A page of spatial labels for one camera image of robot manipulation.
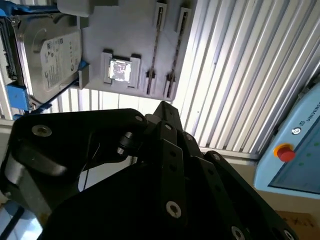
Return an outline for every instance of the blue bracket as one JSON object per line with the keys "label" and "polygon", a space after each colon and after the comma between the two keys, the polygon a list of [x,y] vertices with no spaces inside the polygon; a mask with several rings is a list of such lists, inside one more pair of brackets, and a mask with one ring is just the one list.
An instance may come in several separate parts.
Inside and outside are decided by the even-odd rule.
{"label": "blue bracket", "polygon": [[12,108],[29,111],[30,106],[26,87],[10,83],[6,86],[6,90]]}
{"label": "blue bracket", "polygon": [[57,6],[26,6],[15,4],[10,1],[0,0],[0,17],[11,17],[14,16],[15,12],[22,12],[28,14],[36,13],[58,13]]}

